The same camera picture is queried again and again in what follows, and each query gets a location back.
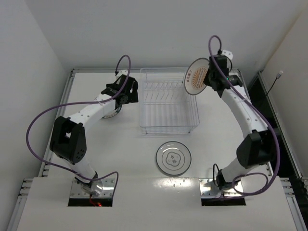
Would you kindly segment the green rimmed white plate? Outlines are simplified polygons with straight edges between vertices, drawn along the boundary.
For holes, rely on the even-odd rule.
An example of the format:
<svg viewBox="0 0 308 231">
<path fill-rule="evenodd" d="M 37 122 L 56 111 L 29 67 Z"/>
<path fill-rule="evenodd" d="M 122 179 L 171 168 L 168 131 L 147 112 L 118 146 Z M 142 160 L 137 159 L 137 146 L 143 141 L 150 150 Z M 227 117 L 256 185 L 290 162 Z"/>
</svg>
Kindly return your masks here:
<svg viewBox="0 0 308 231">
<path fill-rule="evenodd" d="M 112 117 L 116 116 L 121 111 L 121 109 L 122 109 L 122 107 L 116 108 L 115 110 L 113 110 L 110 113 L 106 114 L 103 118 L 104 119 L 112 118 Z"/>
</svg>

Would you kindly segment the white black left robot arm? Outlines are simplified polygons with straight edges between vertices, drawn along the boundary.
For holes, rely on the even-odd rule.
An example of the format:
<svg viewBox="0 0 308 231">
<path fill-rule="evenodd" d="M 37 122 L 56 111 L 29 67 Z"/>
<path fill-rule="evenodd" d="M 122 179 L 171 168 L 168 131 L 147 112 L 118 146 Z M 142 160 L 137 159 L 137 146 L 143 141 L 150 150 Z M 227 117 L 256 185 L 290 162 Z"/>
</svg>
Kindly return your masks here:
<svg viewBox="0 0 308 231">
<path fill-rule="evenodd" d="M 94 101 L 69 117 L 56 118 L 50 141 L 50 150 L 68 164 L 77 182 L 90 193 L 102 181 L 85 157 L 86 132 L 103 117 L 115 114 L 122 105 L 137 103 L 138 82 L 121 71 L 116 81 L 107 84 Z"/>
</svg>

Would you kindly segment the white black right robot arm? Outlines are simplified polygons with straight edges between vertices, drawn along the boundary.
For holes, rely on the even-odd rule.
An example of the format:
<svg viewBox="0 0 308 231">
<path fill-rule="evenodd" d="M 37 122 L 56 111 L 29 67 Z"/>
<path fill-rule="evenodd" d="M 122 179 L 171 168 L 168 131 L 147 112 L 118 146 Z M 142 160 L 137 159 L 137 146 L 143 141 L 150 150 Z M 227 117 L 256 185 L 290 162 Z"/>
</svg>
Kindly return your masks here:
<svg viewBox="0 0 308 231">
<path fill-rule="evenodd" d="M 227 57 L 214 55 L 209 58 L 209 67 L 204 84 L 210 86 L 230 108 L 243 133 L 243 141 L 236 149 L 236 158 L 216 176 L 219 189 L 232 188 L 244 176 L 253 175 L 252 170 L 276 160 L 271 179 L 254 194 L 266 191 L 275 180 L 281 161 L 278 129 L 252 105 L 244 84 L 237 75 L 229 75 Z"/>
</svg>

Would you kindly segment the orange sunburst ceramic plate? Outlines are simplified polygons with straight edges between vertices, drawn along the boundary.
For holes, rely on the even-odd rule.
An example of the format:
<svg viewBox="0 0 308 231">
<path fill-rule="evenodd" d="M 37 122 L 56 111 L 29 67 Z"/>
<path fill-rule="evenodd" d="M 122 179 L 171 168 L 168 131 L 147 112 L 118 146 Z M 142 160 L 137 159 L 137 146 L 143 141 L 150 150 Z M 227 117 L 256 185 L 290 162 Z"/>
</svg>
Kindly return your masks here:
<svg viewBox="0 0 308 231">
<path fill-rule="evenodd" d="M 198 58 L 191 63 L 184 76 L 184 87 L 188 94 L 197 95 L 205 88 L 204 83 L 209 67 L 207 58 Z"/>
</svg>

